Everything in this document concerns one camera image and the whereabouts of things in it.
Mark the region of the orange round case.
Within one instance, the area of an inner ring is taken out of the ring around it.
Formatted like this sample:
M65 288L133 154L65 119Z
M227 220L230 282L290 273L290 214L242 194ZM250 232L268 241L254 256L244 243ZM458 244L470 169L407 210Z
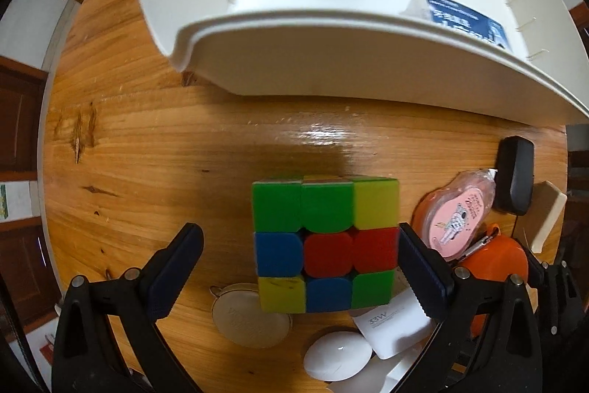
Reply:
M478 279L505 282L516 274L524 282L528 280L524 248L515 239L501 234L498 224L488 225L486 234L464 252L458 265Z

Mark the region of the white 33W charger plug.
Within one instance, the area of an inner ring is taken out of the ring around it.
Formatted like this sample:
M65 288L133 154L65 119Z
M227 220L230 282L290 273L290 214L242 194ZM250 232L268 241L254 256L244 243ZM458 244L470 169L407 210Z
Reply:
M386 305L352 310L350 316L381 360L397 356L425 340L436 326L411 288L393 296Z

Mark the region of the white rectangular box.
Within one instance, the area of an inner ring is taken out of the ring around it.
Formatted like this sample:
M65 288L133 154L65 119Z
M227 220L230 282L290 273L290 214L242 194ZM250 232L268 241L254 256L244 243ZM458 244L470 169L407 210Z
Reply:
M387 360L374 356L366 367L352 378L328 384L334 393L390 392L407 373L423 350L416 344Z

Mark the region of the white oval earbuds case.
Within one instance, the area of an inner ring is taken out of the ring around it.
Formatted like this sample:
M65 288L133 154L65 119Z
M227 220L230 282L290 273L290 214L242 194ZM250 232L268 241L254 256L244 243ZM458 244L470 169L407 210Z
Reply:
M311 378L338 382L362 371L373 356L373 348L357 332L325 334L310 345L303 357L303 369Z

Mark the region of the beige small block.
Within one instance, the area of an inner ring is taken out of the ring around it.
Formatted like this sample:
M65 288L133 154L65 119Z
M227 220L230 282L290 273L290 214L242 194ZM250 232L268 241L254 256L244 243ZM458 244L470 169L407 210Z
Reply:
M518 234L533 253L541 253L564 210L567 196L550 182L536 183L528 212L517 221Z

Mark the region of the round gold tin case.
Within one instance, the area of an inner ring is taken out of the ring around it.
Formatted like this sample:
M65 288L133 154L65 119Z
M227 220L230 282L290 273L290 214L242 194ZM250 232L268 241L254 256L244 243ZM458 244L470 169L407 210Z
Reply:
M280 344L293 328L292 316L262 310L258 285L211 286L213 323L220 335L238 346L265 349Z

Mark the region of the multicolour puzzle cube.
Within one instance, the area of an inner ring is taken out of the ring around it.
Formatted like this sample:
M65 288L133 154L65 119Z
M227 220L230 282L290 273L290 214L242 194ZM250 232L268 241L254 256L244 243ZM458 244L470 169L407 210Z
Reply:
M379 176L304 176L251 186L255 270L267 313L386 304L398 254L400 186Z

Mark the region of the blue printed small box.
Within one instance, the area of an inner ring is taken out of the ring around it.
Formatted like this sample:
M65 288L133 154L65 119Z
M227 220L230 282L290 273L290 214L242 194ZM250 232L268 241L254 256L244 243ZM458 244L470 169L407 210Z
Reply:
M500 23L456 1L410 0L402 14L463 32L495 47L512 51Z

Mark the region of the pink floss dispenser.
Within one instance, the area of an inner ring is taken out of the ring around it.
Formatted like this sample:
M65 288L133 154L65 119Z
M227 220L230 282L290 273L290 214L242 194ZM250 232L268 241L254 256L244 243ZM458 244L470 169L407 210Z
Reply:
M459 172L446 186L422 198L411 227L446 261L466 251L494 202L496 169Z

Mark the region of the black charger adapter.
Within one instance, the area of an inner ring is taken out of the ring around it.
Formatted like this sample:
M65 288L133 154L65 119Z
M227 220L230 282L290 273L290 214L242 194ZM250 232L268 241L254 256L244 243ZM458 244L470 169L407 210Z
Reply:
M498 145L495 160L494 207L504 213L528 212L534 185L535 145L527 138L512 136Z

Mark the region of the white plastic storage bin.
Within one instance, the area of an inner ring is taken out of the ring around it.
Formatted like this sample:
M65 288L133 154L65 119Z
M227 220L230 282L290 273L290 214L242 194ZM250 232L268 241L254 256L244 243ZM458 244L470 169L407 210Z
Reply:
M563 0L453 0L512 51L407 17L410 0L139 0L172 67L243 96L424 104L551 127L588 118L588 57Z

